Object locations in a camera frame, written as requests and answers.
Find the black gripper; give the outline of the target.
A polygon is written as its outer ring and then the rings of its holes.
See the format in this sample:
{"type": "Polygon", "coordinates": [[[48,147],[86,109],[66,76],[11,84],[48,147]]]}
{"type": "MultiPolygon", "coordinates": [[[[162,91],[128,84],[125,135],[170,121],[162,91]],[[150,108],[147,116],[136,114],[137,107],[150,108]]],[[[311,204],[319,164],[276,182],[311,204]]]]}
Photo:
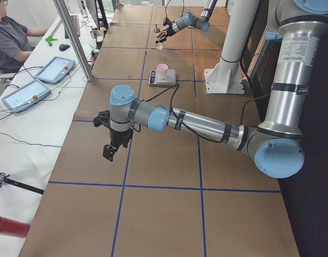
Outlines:
{"type": "Polygon", "coordinates": [[[176,24],[170,24],[167,28],[161,31],[158,36],[156,37],[156,43],[163,43],[167,40],[167,37],[173,36],[177,33],[177,26],[176,24]]]}
{"type": "Polygon", "coordinates": [[[133,129],[128,129],[122,132],[110,129],[109,135],[111,142],[108,145],[104,145],[102,156],[112,162],[114,155],[120,146],[123,146],[124,148],[128,147],[128,143],[133,137],[133,129]]]}

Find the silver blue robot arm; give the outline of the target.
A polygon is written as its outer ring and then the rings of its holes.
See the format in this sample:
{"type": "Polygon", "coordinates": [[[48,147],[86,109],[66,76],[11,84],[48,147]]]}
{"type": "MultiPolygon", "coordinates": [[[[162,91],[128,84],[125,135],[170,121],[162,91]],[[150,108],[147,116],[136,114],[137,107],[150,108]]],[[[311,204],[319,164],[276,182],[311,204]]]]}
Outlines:
{"type": "MultiPolygon", "coordinates": [[[[206,32],[217,1],[208,1],[200,15],[183,14],[177,21],[165,18],[157,42],[187,27],[206,32]]],[[[236,1],[231,14],[220,62],[205,70],[208,93],[236,93],[241,83],[234,84],[237,65],[250,35],[250,27],[260,1],[236,1]]],[[[133,124],[162,132],[166,126],[184,129],[215,143],[229,144],[247,154],[256,167],[273,178],[287,178],[301,170],[304,152],[299,144],[302,132],[299,120],[320,37],[328,30],[328,1],[269,1],[266,39],[282,40],[275,75],[270,91],[266,116],[262,123],[253,126],[232,125],[228,122],[194,114],[170,105],[151,104],[136,98],[127,85],[111,90],[110,110],[99,112],[94,118],[95,127],[109,129],[111,142],[103,147],[102,156],[113,161],[120,146],[128,147],[132,139],[133,124]]]]}
{"type": "Polygon", "coordinates": [[[192,29],[198,29],[202,32],[206,32],[210,26],[209,19],[216,6],[217,0],[207,1],[200,17],[194,16],[191,12],[182,13],[181,17],[177,21],[171,21],[167,16],[167,6],[165,7],[165,18],[163,19],[163,25],[167,26],[163,28],[159,35],[156,37],[155,43],[163,43],[167,40],[167,37],[173,36],[179,31],[190,27],[192,29]]]}

